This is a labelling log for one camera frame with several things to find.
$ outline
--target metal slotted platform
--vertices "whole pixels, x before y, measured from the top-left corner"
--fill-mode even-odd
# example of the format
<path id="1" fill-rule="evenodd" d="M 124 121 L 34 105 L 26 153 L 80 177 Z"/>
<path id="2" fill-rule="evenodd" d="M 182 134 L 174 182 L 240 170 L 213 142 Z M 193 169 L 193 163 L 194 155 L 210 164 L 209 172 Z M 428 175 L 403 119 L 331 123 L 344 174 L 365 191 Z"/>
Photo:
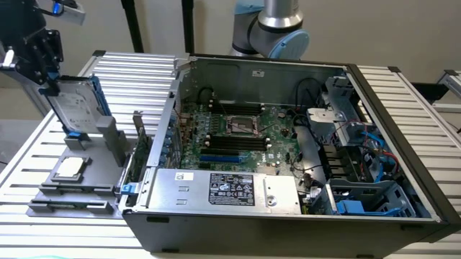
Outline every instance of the metal slotted platform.
<path id="1" fill-rule="evenodd" d="M 431 177 L 461 214 L 461 138 L 400 73 L 359 66 Z"/>
<path id="2" fill-rule="evenodd" d="M 125 131 L 128 137 L 134 135 L 130 122 L 134 110 L 144 111 L 142 120 L 148 133 L 154 135 L 161 103 L 172 81 L 172 68 L 173 56 L 109 52 L 102 57 L 93 57 L 84 67 L 81 76 L 93 72 L 100 78 L 117 128 Z M 444 159 L 442 168 L 430 169 L 430 172 L 452 205 L 458 206 L 461 211 L 461 175 L 455 171 L 459 168 L 456 165 L 461 151 L 450 144 L 448 137 L 443 135 L 444 131 L 436 128 L 438 123 L 430 121 L 431 117 L 419 103 L 411 100 L 414 95 L 399 75 L 392 74 L 384 67 L 360 69 L 395 120 L 407 117 L 420 118 L 423 121 L 423 129 L 418 126 L 420 124 L 403 119 L 400 121 L 407 122 L 399 127 L 411 139 L 418 154 L 427 156 L 422 158 L 427 167 L 434 164 L 439 167 L 438 159 Z M 400 110 L 398 105 L 406 107 L 404 110 Z M 66 258 L 216 258 L 217 256 L 201 255 L 150 255 L 141 249 L 122 220 L 25 215 L 26 203 L 34 197 L 37 186 L 46 179 L 65 149 L 62 137 L 59 123 L 49 113 L 0 174 L 0 258 L 38 255 Z M 431 146 L 430 142 L 423 142 L 434 137 L 440 138 L 439 145 Z M 411 244 L 387 259 L 455 259 L 461 257 L 459 244 L 461 234 L 454 234 L 434 244 Z"/>

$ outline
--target red cable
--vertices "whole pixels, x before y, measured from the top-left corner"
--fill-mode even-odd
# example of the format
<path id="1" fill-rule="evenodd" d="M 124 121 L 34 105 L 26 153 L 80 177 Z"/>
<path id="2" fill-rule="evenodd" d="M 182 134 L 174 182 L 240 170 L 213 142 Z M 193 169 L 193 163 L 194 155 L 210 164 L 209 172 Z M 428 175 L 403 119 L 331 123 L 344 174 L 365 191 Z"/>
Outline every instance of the red cable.
<path id="1" fill-rule="evenodd" d="M 382 152 L 382 154 L 386 155 L 386 156 L 390 156 L 394 159 L 395 166 L 396 166 L 395 172 L 396 172 L 398 171 L 398 159 L 396 159 L 396 156 L 392 153 L 388 153 L 388 152 Z"/>

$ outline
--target blue pcie slot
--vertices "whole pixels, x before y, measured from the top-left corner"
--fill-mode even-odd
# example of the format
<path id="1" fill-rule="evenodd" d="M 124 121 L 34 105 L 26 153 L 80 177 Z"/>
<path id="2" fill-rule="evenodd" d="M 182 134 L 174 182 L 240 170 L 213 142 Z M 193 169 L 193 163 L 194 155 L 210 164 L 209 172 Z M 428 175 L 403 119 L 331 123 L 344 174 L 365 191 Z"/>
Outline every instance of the blue pcie slot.
<path id="1" fill-rule="evenodd" d="M 240 163 L 240 158 L 237 156 L 210 156 L 201 155 L 200 161 L 204 162 L 221 162 L 221 163 Z"/>

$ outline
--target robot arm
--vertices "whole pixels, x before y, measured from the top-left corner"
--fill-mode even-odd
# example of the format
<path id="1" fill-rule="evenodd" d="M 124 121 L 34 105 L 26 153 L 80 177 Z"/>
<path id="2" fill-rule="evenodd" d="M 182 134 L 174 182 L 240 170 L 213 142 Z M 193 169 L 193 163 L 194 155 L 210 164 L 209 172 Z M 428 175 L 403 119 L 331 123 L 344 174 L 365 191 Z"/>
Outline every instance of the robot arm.
<path id="1" fill-rule="evenodd" d="M 96 122 L 110 112 L 94 76 L 59 75 L 59 34 L 45 29 L 42 14 L 78 23 L 81 16 L 76 13 L 84 14 L 82 8 L 73 0 L 47 3 L 53 4 L 51 11 L 41 9 L 34 0 L 0 0 L 0 22 L 7 25 L 0 29 L 0 50 L 3 50 L 0 72 L 15 79 L 23 89 L 38 88 L 63 132 L 78 137 L 84 133 L 98 133 Z"/>
<path id="2" fill-rule="evenodd" d="M 53 77 L 58 75 L 58 63 L 62 61 L 59 35 L 55 30 L 46 30 L 42 17 L 45 10 L 30 0 L 0 1 L 0 50 L 5 60 L 0 71 L 14 79 L 19 76 L 37 85 L 47 83 L 47 94 L 58 93 Z"/>
<path id="3" fill-rule="evenodd" d="M 232 56 L 299 59 L 308 46 L 297 0 L 240 0 L 235 6 Z"/>

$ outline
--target blue latch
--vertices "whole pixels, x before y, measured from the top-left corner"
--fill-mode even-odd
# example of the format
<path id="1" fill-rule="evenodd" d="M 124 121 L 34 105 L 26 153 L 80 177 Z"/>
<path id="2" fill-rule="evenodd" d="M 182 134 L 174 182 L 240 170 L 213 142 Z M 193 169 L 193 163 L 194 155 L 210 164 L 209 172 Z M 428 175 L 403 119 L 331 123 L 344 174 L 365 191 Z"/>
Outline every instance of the blue latch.
<path id="1" fill-rule="evenodd" d="M 120 193 L 121 193 L 121 195 L 134 195 L 136 194 L 134 190 L 136 190 L 136 186 L 124 185 L 121 187 Z"/>
<path id="2" fill-rule="evenodd" d="M 364 210 L 360 201 L 343 200 L 336 202 L 339 214 L 364 215 Z"/>

